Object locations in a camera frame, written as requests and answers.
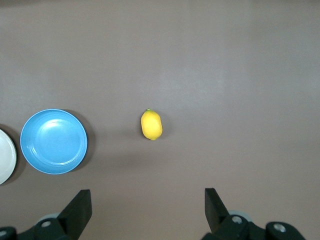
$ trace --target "blue bowl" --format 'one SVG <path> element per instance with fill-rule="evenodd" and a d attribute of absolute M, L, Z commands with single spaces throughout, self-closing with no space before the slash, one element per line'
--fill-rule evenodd
<path fill-rule="evenodd" d="M 84 159 L 88 140 L 81 122 L 60 109 L 46 109 L 24 124 L 20 145 L 28 163 L 46 174 L 64 174 Z"/>

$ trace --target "yellow lemon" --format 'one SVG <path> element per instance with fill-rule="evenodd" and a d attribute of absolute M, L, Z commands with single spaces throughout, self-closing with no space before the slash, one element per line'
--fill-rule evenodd
<path fill-rule="evenodd" d="M 156 140 L 162 134 L 161 118 L 158 113 L 148 108 L 141 117 L 143 135 L 150 140 Z"/>

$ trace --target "plate rim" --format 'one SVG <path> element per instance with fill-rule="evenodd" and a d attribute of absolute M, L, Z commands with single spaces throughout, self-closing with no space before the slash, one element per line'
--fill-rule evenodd
<path fill-rule="evenodd" d="M 79 126 L 80 126 L 80 128 L 81 128 L 81 131 L 84 133 L 84 134 L 83 134 L 83 135 L 84 135 L 84 138 L 83 138 L 84 147 L 83 147 L 83 150 L 81 150 L 81 151 L 83 151 L 83 157 L 82 157 L 82 159 L 81 159 L 74 167 L 72 167 L 71 169 L 64 170 L 64 171 L 59 171 L 59 172 L 45 171 L 45 170 L 42 170 L 42 169 L 39 168 L 39 167 L 34 166 L 34 164 L 32 164 L 32 163 L 30 162 L 30 160 L 29 160 L 29 159 L 26 157 L 26 155 L 25 155 L 22 139 L 23 139 L 23 133 L 24 133 L 24 130 L 25 130 L 27 124 L 28 124 L 34 117 L 36 117 L 37 115 L 42 114 L 43 112 L 49 112 L 49 111 L 60 112 L 60 113 L 63 113 L 63 114 L 66 114 L 66 115 L 70 116 L 72 119 L 74 119 L 74 120 L 79 124 Z M 63 109 L 48 108 L 48 109 L 44 109 L 44 110 L 41 110 L 41 111 L 36 112 L 36 113 L 33 114 L 31 117 L 29 117 L 29 119 L 25 122 L 25 124 L 23 125 L 23 128 L 22 128 L 22 130 L 21 130 L 21 135 L 20 135 L 20 147 L 21 147 L 21 151 L 22 151 L 22 154 L 23 154 L 25 160 L 26 160 L 34 169 L 36 169 L 36 170 L 38 170 L 38 171 L 40 171 L 40 172 L 42 172 L 42 173 L 44 173 L 44 174 L 50 174 L 50 175 L 66 174 L 66 173 L 68 173 L 68 172 L 71 172 L 71 171 L 74 170 L 75 168 L 77 168 L 77 167 L 81 164 L 81 162 L 83 161 L 83 159 L 86 157 L 86 154 L 87 154 L 87 151 L 88 151 L 88 135 L 87 135 L 87 132 L 86 132 L 86 129 L 85 129 L 84 125 L 80 122 L 80 120 L 79 120 L 75 115 L 73 115 L 72 113 L 70 113 L 70 112 L 68 112 L 68 111 L 66 111 L 66 110 L 63 110 Z M 41 160 L 40 160 L 39 158 L 37 158 L 37 157 L 33 157 L 33 159 L 35 159 L 35 160 L 38 161 L 38 162 L 43 162 L 43 161 L 41 161 Z"/>
<path fill-rule="evenodd" d="M 12 153 L 13 153 L 13 157 L 10 158 L 10 161 L 11 161 L 11 162 L 14 162 L 12 169 L 9 170 L 9 173 L 10 173 L 10 174 L 8 174 L 7 177 L 4 175 L 5 177 L 4 177 L 4 180 L 3 180 L 2 182 L 1 182 L 1 180 L 0 180 L 0 185 L 1 185 L 1 184 L 5 183 L 5 182 L 11 177 L 11 175 L 13 174 L 13 172 L 14 172 L 14 170 L 15 170 L 15 168 L 16 168 L 16 165 L 17 165 L 17 157 L 18 157 L 18 155 L 17 155 L 17 148 L 16 148 L 16 145 L 15 145 L 14 141 L 13 141 L 13 140 L 11 139 L 11 137 L 10 137 L 4 130 L 2 130 L 1 128 L 0 128 L 0 135 L 3 135 L 3 136 L 6 138 L 7 142 L 9 143 L 10 148 L 11 148 L 11 151 L 12 151 Z"/>

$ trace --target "white plate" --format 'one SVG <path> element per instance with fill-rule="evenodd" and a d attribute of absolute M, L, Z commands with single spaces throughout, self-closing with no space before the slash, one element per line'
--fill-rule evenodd
<path fill-rule="evenodd" d="M 11 138 L 0 129 L 0 184 L 3 184 L 14 172 L 17 151 Z"/>

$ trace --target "metal screw head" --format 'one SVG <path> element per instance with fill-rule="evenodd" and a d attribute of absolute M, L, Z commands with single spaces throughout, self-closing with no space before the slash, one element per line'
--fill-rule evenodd
<path fill-rule="evenodd" d="M 7 234 L 7 231 L 6 231 L 6 230 L 0 231 L 0 237 L 5 236 L 6 234 Z"/>
<path fill-rule="evenodd" d="M 285 228 L 285 226 L 283 226 L 283 225 L 280 224 L 280 223 L 275 223 L 275 224 L 273 225 L 273 227 L 274 227 L 275 230 L 277 230 L 277 231 L 279 231 L 279 232 L 281 232 L 281 233 L 284 233 L 284 232 L 287 231 L 287 229 Z"/>
<path fill-rule="evenodd" d="M 44 221 L 43 223 L 41 223 L 41 227 L 45 228 L 51 225 L 50 221 Z"/>
<path fill-rule="evenodd" d="M 235 224 L 242 224 L 242 219 L 239 216 L 233 216 L 231 219 Z"/>

